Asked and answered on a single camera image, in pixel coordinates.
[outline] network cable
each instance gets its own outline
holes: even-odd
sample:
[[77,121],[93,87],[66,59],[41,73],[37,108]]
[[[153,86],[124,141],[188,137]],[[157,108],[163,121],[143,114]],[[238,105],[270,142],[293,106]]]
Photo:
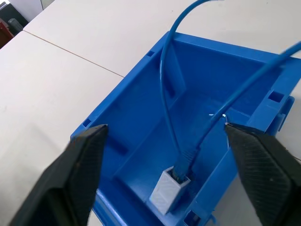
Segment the network cable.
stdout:
[[175,31],[181,21],[197,6],[201,5],[210,0],[198,0],[188,6],[176,19],[173,26],[170,29],[169,34],[167,35],[161,58],[160,58],[160,92],[162,103],[164,107],[164,114],[167,123],[168,130],[170,132],[172,142],[176,148],[176,150],[180,153],[177,162],[174,165],[173,169],[173,177],[178,180],[183,180],[186,174],[189,172],[190,167],[195,159],[196,155],[200,151],[200,146],[204,141],[206,135],[210,132],[213,126],[217,123],[217,121],[222,117],[222,115],[233,105],[233,103],[241,97],[259,78],[265,75],[267,72],[272,69],[280,66],[284,61],[290,58],[291,55],[297,53],[301,50],[301,42],[298,42],[294,46],[287,49],[282,54],[275,57],[274,60],[266,63],[261,69],[259,69],[255,74],[253,74],[245,83],[243,83],[228,99],[227,101],[220,107],[220,109],[211,117],[210,121],[205,125],[205,129],[200,136],[200,139],[197,142],[197,145],[194,149],[186,149],[180,150],[179,143],[175,134],[174,127],[171,122],[170,114],[167,107],[166,97],[164,93],[164,68],[165,68],[165,58],[167,55],[168,48],[170,43],[174,37]]

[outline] rectangular hole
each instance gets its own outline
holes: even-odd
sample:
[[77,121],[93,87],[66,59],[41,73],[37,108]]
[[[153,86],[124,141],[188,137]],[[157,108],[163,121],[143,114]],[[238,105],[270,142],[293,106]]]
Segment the rectangular hole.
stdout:
[[271,92],[271,94],[269,95],[268,98],[270,100],[280,103],[280,101],[282,100],[283,97],[284,97],[284,94],[273,91],[273,92]]
[[151,57],[154,53],[155,53],[154,51],[149,51],[146,55],[147,55],[148,57]]
[[84,126],[84,127],[87,127],[87,125],[89,125],[90,122],[91,122],[90,119],[86,119],[86,120],[83,122],[83,126]]
[[173,172],[173,169],[171,169],[171,170],[169,170],[167,173],[178,183],[178,184],[182,184],[182,183],[184,183],[185,181],[187,181],[187,177],[185,177],[183,180],[179,180],[178,178],[174,178],[173,177],[173,174],[172,174],[172,172]]
[[198,226],[200,222],[201,218],[191,210],[184,219],[186,226]]

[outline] white ethernet coupler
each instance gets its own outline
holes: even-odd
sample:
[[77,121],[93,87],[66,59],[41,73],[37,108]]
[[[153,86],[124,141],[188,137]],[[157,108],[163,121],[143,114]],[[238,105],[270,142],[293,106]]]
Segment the white ethernet coupler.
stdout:
[[181,184],[176,182],[170,175],[173,168],[172,166],[163,171],[155,189],[150,195],[151,203],[163,215],[173,210],[185,192],[187,185],[190,183],[188,177]]

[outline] blue bin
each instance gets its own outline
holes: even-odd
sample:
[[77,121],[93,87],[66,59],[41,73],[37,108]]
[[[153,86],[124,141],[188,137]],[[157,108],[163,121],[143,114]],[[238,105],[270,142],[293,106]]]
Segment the blue bin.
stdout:
[[[94,205],[106,226],[203,226],[237,173],[220,119],[201,146],[193,181],[178,206],[163,216],[150,203],[162,171],[178,156],[160,96],[159,58],[165,39],[166,34],[72,134],[109,125]],[[209,114],[275,56],[177,33],[166,59],[165,90],[181,149],[194,147]],[[276,134],[293,105],[289,95],[300,72],[301,60],[291,58],[256,82],[226,115],[231,122]]]

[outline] table surface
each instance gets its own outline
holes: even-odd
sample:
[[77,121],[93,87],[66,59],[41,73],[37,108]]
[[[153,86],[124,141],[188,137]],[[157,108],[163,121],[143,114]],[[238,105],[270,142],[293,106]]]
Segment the table surface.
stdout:
[[[122,79],[118,74],[126,76],[191,2],[56,0],[1,49],[0,219],[18,208],[74,129]],[[300,6],[296,0],[209,2],[179,32],[280,53],[301,40]],[[295,104],[277,137],[301,158],[301,83],[292,95]],[[260,225],[238,178],[214,214],[226,226]],[[90,219],[98,224],[95,215]]]
[[[125,76],[192,2],[56,0],[24,30]],[[300,9],[297,0],[211,1],[178,31],[280,53],[301,39]]]
[[0,225],[122,80],[26,32],[0,51]]

